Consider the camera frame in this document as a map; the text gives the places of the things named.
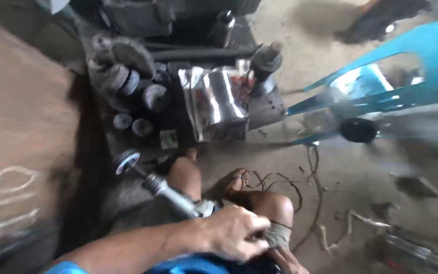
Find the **forearm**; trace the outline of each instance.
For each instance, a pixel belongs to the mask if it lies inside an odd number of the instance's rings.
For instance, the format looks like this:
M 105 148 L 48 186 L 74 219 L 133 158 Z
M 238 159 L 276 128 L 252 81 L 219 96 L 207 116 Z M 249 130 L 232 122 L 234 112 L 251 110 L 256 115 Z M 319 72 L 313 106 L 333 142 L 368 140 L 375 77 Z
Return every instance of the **forearm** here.
M 72 261 L 89 274 L 140 274 L 181 254 L 207 252 L 200 219 L 140 228 L 97 240 L 58 261 Z

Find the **metal shavings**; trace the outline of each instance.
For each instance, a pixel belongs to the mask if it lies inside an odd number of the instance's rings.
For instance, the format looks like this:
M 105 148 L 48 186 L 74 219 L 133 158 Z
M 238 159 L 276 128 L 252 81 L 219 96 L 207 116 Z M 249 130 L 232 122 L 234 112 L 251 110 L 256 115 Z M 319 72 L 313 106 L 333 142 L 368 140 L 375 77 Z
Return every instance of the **metal shavings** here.
M 327 233 L 326 233 L 326 229 L 325 226 L 323 225 L 319 225 L 319 229 L 321 231 L 321 244 L 322 247 L 324 247 L 324 249 L 328 252 L 330 252 L 333 249 L 338 248 L 338 246 L 340 246 L 344 240 L 350 236 L 350 234 L 352 234 L 352 217 L 356 217 L 357 219 L 359 219 L 360 221 L 362 221 L 363 223 L 367 224 L 367 225 L 371 225 L 374 227 L 386 227 L 389 228 L 391 227 L 389 224 L 386 223 L 382 223 L 382 222 L 377 222 L 377 221 L 373 221 L 371 219 L 365 218 L 359 214 L 357 214 L 354 210 L 349 210 L 348 211 L 348 217 L 347 217 L 347 221 L 346 221 L 346 232 L 344 233 L 344 235 L 342 235 L 337 241 L 335 241 L 333 244 L 329 245 L 327 244 Z

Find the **dusty floor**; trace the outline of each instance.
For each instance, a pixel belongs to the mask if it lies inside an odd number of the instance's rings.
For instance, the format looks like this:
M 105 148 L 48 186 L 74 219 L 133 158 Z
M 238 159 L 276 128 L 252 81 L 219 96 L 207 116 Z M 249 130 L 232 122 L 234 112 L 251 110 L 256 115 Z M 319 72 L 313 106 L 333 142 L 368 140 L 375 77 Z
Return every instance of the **dusty floor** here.
M 252 31 L 258 43 L 280 41 L 284 46 L 284 64 L 277 72 L 277 79 L 283 89 L 286 105 L 293 105 L 310 96 L 292 92 L 293 90 L 338 70 L 380 44 L 370 42 L 363 45 L 344 45 L 333 41 L 332 33 L 348 26 L 356 12 L 356 6 L 365 2 L 367 1 L 262 1 L 255 16 L 250 18 Z M 388 38 L 431 20 L 432 15 L 422 14 L 402 21 Z M 297 181 L 295 184 L 302 194 L 302 207 L 295 215 L 290 248 L 294 248 L 307 234 L 319 203 L 313 180 L 310 179 L 309 183 L 306 181 L 311 173 L 307 148 L 278 148 L 272 145 L 275 141 L 292 140 L 295 133 L 302 128 L 299 121 L 299 117 L 292 116 L 284 122 L 262 128 L 263 134 L 255 130 L 248 135 L 246 146 L 240 143 L 210 145 L 199 152 L 205 189 L 237 167 L 257 171 L 261 177 L 273 173 L 266 180 L 267 183 L 282 180 L 276 173 Z M 328 242 L 332 243 L 344 232 L 347 210 L 355 210 L 361 215 L 372 217 L 370 205 L 381 202 L 392 202 L 400 207 L 392 213 L 393 224 L 426 237 L 438 237 L 438 199 L 414 200 L 396 189 L 390 175 L 391 167 L 401 165 L 406 159 L 417 159 L 417 166 L 438 187 L 438 158 L 430 152 L 430 148 L 415 143 L 408 147 L 383 140 L 377 143 L 389 155 L 386 162 L 391 164 L 382 165 L 379 161 L 374 161 L 366 153 L 365 147 L 342 139 L 323 141 L 318 147 L 318 177 L 322 187 L 328 189 L 324 192 L 319 224 L 325 225 Z M 252 185 L 259 183 L 254 175 L 251 175 L 251 180 Z M 298 205 L 299 198 L 288 183 L 278 183 L 272 190 L 289 196 L 294 206 Z M 313 233 L 295 255 L 311 273 L 391 272 L 379 264 L 363 259 L 364 245 L 376 232 L 374 228 L 355 221 L 352 237 L 338 250 L 323 251 Z

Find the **bare foot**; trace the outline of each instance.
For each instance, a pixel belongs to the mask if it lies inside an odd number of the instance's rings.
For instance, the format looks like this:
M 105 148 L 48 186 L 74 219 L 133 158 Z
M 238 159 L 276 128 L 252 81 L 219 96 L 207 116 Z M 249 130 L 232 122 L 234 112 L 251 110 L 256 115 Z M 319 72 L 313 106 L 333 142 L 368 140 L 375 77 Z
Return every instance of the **bare foot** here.
M 232 193 L 240 191 L 243 186 L 248 186 L 249 184 L 249 174 L 244 168 L 238 168 L 234 172 L 233 179 L 229 185 L 224 190 L 224 198 L 228 198 Z

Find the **black rubber hose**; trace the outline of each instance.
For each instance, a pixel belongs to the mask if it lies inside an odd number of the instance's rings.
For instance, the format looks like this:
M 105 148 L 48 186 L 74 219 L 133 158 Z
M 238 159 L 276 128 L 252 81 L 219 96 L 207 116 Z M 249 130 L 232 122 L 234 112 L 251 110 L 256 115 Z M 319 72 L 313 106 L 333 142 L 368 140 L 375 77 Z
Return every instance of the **black rubber hose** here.
M 155 62 L 210 59 L 237 59 L 251 57 L 261 45 L 239 49 L 187 49 L 152 52 Z

